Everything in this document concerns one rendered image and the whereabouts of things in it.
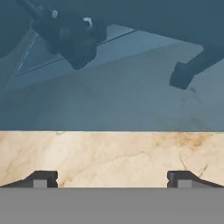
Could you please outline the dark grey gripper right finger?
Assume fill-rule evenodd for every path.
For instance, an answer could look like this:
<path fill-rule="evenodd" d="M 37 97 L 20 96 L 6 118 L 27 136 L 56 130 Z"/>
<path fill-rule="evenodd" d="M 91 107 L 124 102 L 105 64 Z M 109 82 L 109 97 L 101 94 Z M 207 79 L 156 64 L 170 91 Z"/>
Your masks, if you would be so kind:
<path fill-rule="evenodd" d="M 168 188 L 199 188 L 215 187 L 224 188 L 224 185 L 201 179 L 191 171 L 168 171 L 167 172 Z"/>

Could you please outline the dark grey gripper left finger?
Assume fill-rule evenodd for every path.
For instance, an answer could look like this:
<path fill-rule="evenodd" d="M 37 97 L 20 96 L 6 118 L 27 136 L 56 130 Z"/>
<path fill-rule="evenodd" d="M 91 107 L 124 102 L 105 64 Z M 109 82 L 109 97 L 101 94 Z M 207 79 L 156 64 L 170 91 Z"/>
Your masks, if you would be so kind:
<path fill-rule="evenodd" d="M 57 188 L 57 171 L 34 171 L 28 177 L 3 185 L 4 188 Z"/>

